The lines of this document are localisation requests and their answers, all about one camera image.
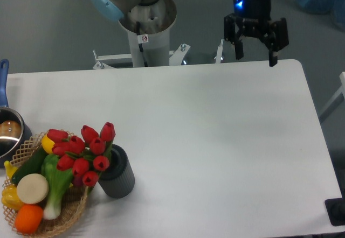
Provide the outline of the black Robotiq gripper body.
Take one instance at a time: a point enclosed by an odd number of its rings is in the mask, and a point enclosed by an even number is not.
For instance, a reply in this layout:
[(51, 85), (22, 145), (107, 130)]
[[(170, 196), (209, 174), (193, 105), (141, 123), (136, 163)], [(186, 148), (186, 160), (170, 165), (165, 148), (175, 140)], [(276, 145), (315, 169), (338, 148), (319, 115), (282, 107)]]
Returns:
[(271, 0), (233, 0), (235, 21), (242, 34), (258, 38), (269, 32)]

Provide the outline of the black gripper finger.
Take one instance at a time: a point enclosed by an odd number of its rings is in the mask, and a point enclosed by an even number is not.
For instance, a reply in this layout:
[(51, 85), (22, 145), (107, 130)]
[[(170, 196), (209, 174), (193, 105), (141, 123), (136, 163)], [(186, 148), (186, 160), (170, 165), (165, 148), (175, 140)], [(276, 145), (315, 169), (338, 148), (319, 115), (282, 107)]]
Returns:
[(269, 66), (273, 67), (278, 63), (278, 52), (289, 44), (286, 18), (268, 24), (263, 43), (268, 49)]
[(240, 60), (244, 56), (243, 43), (240, 40), (242, 36), (241, 29), (236, 32), (236, 16), (231, 13), (224, 17), (224, 40), (234, 46), (235, 57)]

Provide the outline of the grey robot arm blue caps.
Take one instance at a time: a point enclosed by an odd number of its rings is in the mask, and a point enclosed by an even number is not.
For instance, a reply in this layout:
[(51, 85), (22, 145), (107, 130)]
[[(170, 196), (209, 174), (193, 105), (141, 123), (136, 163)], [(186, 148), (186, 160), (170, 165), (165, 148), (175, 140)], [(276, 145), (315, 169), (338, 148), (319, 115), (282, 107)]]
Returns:
[[(127, 31), (134, 67), (175, 66), (183, 63), (189, 45), (170, 51), (170, 29), (176, 21), (173, 0), (91, 0), (107, 19)], [(269, 65), (289, 44), (285, 18), (271, 20), (271, 0), (233, 0), (234, 12), (224, 18), (224, 41), (234, 46), (237, 60), (244, 56), (244, 37), (260, 40), (268, 49)]]

